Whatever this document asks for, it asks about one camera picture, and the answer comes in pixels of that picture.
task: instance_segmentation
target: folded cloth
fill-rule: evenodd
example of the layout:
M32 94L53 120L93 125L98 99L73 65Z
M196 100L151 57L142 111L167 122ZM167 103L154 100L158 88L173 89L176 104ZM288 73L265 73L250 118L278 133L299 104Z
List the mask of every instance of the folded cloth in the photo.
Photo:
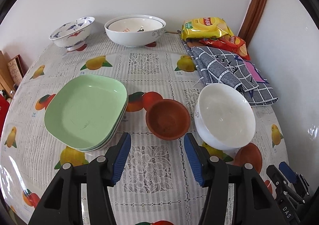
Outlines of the folded cloth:
M278 97L255 66L232 52L201 46L190 48L182 41L192 57L204 85L223 83L239 91L250 106L274 104Z

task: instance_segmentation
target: large white bowl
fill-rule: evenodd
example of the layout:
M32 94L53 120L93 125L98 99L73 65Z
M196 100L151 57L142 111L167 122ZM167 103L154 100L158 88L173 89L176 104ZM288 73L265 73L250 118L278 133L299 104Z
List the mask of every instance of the large white bowl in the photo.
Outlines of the large white bowl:
M49 39L58 47L69 51L82 47L85 39L90 35L93 17L83 17L75 21L63 24L50 35Z
M163 33L166 22L149 15L128 15L105 23L107 36L116 44L143 47L156 41Z
M219 150L244 147L255 134L251 106L240 92L228 85L212 83L204 87L194 116L202 140Z

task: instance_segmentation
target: blue and white floral bowl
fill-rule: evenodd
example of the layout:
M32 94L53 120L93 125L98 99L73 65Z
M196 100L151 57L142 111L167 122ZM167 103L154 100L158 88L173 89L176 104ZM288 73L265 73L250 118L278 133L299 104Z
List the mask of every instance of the blue and white floral bowl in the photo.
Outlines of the blue and white floral bowl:
M90 35L93 17L83 17L76 21L63 24L50 35L49 39L55 45L66 48L68 51L76 50L85 44L85 39Z

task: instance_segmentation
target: screw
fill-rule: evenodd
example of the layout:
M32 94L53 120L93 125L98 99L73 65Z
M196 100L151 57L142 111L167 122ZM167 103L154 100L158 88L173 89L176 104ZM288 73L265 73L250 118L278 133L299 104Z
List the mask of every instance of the screw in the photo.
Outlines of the screw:
M212 162L218 162L218 161L219 161L219 158L218 158L217 156L211 156L211 157L209 158L209 160L212 161Z
M99 163L104 162L105 161L105 156L99 156L96 161L98 161Z
M62 168L63 169L69 169L71 167L71 164L70 163L65 163L63 164Z
M247 168L247 169L253 169L253 165L250 164L250 163L246 163L246 164L245 164L245 168Z

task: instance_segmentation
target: chip bag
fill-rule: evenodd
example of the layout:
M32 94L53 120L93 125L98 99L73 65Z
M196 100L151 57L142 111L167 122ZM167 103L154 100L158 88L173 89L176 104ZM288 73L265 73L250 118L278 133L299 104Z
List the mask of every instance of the chip bag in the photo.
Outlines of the chip bag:
M223 49L229 52L233 52L243 59L250 60L250 56L246 49L246 42L237 36L225 35L219 39L201 39L200 43L214 48Z
M181 38L220 38L224 35L234 36L226 22L220 18L199 18L185 21Z

